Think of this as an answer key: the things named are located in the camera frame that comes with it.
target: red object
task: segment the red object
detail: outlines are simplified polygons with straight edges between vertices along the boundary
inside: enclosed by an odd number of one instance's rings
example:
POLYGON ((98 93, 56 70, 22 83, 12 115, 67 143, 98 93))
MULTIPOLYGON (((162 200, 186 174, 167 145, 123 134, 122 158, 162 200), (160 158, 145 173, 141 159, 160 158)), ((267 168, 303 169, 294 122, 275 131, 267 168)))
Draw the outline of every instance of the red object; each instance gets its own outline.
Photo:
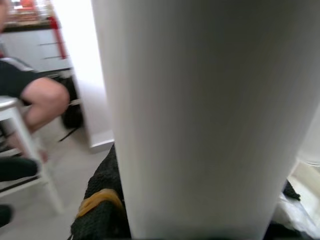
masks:
POLYGON ((34 0, 20 0, 20 4, 23 8, 35 9, 35 1, 34 0))
POLYGON ((64 47, 62 36, 60 34, 58 22, 56 21, 56 18, 54 18, 53 16, 50 16, 49 20, 50 20, 51 28, 54 31, 54 36, 55 36, 55 39, 56 39, 56 43, 58 45, 58 49, 59 49, 59 53, 60 53, 61 59, 66 59, 67 58, 66 50, 65 50, 65 47, 64 47))

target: person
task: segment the person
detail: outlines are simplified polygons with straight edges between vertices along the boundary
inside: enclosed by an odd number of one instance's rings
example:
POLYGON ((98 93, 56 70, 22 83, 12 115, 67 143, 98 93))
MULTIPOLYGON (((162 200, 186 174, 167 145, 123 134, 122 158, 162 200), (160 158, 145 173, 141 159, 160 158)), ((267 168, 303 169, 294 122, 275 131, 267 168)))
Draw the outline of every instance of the person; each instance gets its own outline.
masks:
MULTIPOLYGON (((35 176, 38 164, 24 157, 0 157, 0 182, 14 181, 35 176)), ((0 228, 11 222, 14 210, 8 204, 0 204, 0 228)))
MULTIPOLYGON (((5 27, 10 4, 9 0, 0 0, 0 32, 5 27)), ((60 116, 70 103, 68 90, 62 84, 7 58, 0 58, 0 96, 18 98, 30 105, 23 120, 31 134, 60 116)), ((25 153, 17 134, 7 136, 7 142, 25 153)), ((47 155, 40 153, 46 162, 47 155)))

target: knee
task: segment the knee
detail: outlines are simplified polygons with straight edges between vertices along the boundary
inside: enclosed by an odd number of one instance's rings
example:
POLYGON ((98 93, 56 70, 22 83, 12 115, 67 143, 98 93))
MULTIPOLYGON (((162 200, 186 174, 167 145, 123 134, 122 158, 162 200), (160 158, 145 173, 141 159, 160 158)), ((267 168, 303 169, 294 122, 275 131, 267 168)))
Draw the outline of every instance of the knee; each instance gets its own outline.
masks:
POLYGON ((70 96, 68 90, 62 84, 57 84, 49 90, 46 96, 47 103, 57 115, 66 111, 70 103, 70 96))

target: white pole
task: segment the white pole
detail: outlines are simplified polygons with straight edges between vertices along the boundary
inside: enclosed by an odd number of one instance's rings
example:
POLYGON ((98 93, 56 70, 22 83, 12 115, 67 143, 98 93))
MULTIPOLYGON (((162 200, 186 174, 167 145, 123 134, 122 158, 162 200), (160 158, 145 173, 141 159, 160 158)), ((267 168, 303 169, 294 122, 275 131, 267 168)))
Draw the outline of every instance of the white pole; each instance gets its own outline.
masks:
POLYGON ((92 3, 133 237, 262 239, 320 100, 320 1, 92 3))

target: tile floor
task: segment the tile floor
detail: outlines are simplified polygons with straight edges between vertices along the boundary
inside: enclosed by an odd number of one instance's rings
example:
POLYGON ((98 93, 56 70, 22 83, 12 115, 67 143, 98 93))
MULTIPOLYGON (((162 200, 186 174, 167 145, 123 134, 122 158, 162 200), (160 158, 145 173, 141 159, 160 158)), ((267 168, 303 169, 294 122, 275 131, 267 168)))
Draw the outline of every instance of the tile floor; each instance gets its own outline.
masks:
POLYGON ((64 214, 54 212, 41 185, 0 198, 0 204, 11 204, 15 209, 13 221, 0 228, 1 240, 66 240, 69 237, 70 225, 84 197, 88 180, 108 151, 92 154, 83 129, 57 143, 56 140, 66 133, 59 127, 57 131, 58 125, 59 121, 55 121, 49 126, 46 141, 53 140, 49 148, 52 178, 63 201, 64 214))

